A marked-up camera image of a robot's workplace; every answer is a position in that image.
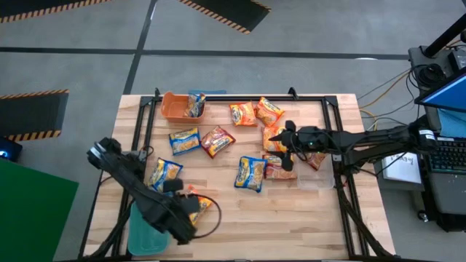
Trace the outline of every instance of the green panel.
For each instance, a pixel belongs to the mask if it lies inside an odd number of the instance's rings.
[[[0,261],[52,261],[77,189],[0,159]]]

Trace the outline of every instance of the gray floor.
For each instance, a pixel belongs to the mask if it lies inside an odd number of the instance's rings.
[[[135,49],[150,0],[114,0],[0,25],[0,47]],[[404,55],[429,44],[465,12],[460,0],[262,0],[272,13],[242,35],[175,0],[159,0],[145,49],[338,52]],[[92,142],[110,135],[132,55],[0,52],[0,95],[69,88],[63,134],[23,143],[21,163],[79,182],[56,260],[75,258],[97,186],[86,160]],[[362,95],[406,70],[408,61],[265,57],[143,56],[132,94],[190,89],[253,93]],[[360,100],[364,105],[376,97]],[[404,84],[368,110],[382,114],[409,101]],[[391,117],[416,118],[416,108]],[[370,119],[365,120],[368,127]],[[381,128],[392,123],[381,124]],[[397,253],[405,258],[463,261],[466,235],[420,223],[408,193],[382,191]]]

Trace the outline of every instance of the snack bag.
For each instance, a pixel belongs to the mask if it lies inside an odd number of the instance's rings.
[[[281,151],[286,152],[286,146],[280,141],[269,141],[276,135],[279,135],[285,130],[285,127],[264,127],[262,135],[262,144],[264,145],[265,151]]]
[[[249,188],[257,193],[262,190],[262,178],[267,164],[265,159],[255,159],[249,156],[241,156],[240,169],[234,187]]]
[[[235,141],[236,139],[234,139],[232,135],[217,126],[202,138],[201,147],[207,152],[210,158],[213,159],[218,152],[233,144]]]
[[[199,142],[201,136],[197,127],[169,134],[168,138],[170,139],[170,145],[172,146],[173,156],[190,152],[201,147]]]
[[[291,171],[286,171],[282,168],[282,160],[278,156],[272,155],[263,155],[263,159],[267,160],[267,165],[265,168],[265,179],[295,179],[298,177],[296,171],[293,169]],[[291,155],[291,160],[294,162],[294,155]]]
[[[318,171],[320,163],[322,163],[326,156],[327,154],[324,153],[308,153],[306,154],[306,163],[309,164],[312,168],[314,168],[315,171]]]
[[[188,186],[188,190],[189,190],[189,193],[190,194],[197,194],[197,190],[193,187],[193,185],[189,185]],[[199,217],[204,213],[204,211],[206,211],[209,206],[212,204],[212,201],[210,201],[209,199],[206,199],[204,197],[198,197],[199,198],[199,206],[200,206],[200,209],[199,209],[199,212],[198,213],[192,213],[192,214],[189,214],[189,219],[191,219],[191,223],[193,225],[196,224],[197,220],[199,219]]]
[[[205,95],[200,94],[189,94],[188,96],[188,107],[184,111],[184,116],[187,117],[199,117],[204,110]]]
[[[155,191],[163,192],[163,182],[169,179],[175,179],[183,166],[174,162],[161,159],[157,160],[154,173],[149,178],[149,185]]]
[[[284,110],[274,106],[262,97],[256,106],[256,116],[267,126],[271,127],[285,113]]]
[[[252,102],[231,104],[232,118],[235,126],[257,127],[256,115]]]

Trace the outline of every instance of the wooden tabletop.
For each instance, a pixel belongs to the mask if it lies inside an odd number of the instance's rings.
[[[349,132],[362,132],[363,123],[354,95],[336,95],[343,127]],[[124,95],[119,104],[113,138],[129,151],[138,114],[140,95]],[[278,124],[293,120],[297,126],[324,128],[321,104],[317,102],[273,102],[285,110]],[[335,189],[302,191],[296,180],[265,180],[260,194],[235,188],[234,180],[241,156],[261,158],[262,133],[259,127],[235,127],[228,103],[207,102],[205,119],[198,125],[201,136],[216,125],[230,132],[237,142],[219,153],[215,159],[202,150],[172,156],[168,134],[193,127],[168,123],[156,107],[151,145],[156,149],[149,157],[146,179],[154,170],[158,157],[184,165],[179,178],[194,185],[200,194],[208,195],[220,204],[223,220],[220,228],[209,237],[196,239],[189,245],[177,246],[173,240],[161,255],[134,259],[227,260],[227,259],[338,259],[347,258],[339,203]],[[143,121],[140,145],[143,144],[146,118]],[[374,236],[389,252],[394,253],[382,198],[375,177],[355,175],[363,220]],[[113,179],[106,181],[98,192],[84,254],[95,251],[116,223],[122,187]],[[211,207],[199,219],[199,233],[215,226],[218,212]],[[357,234],[352,225],[355,246]],[[127,230],[122,245],[126,250]]]

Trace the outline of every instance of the keyboard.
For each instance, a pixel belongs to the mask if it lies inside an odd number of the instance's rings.
[[[437,144],[429,154],[431,170],[466,175],[466,139],[437,137]]]

